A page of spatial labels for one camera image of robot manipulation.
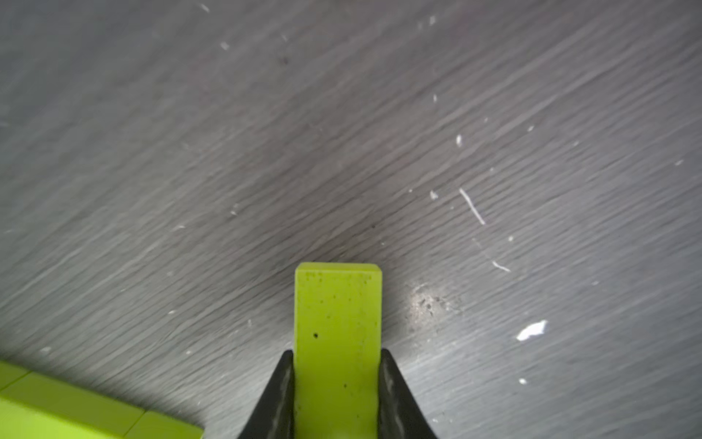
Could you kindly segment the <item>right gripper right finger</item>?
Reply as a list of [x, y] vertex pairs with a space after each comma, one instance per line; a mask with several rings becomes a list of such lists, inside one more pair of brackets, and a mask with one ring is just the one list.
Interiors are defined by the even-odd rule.
[[437, 439], [388, 349], [378, 368], [378, 438]]

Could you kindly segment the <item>small green cube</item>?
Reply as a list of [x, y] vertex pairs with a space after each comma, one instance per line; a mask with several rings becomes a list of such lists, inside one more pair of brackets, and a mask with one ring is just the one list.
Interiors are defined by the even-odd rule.
[[124, 439], [201, 439], [204, 430], [196, 425], [157, 412], [144, 413]]

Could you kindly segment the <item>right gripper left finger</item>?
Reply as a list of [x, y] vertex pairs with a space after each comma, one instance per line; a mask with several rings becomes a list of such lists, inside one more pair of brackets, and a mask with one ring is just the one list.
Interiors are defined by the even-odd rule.
[[279, 359], [238, 438], [293, 438], [294, 388], [294, 353], [287, 349]]

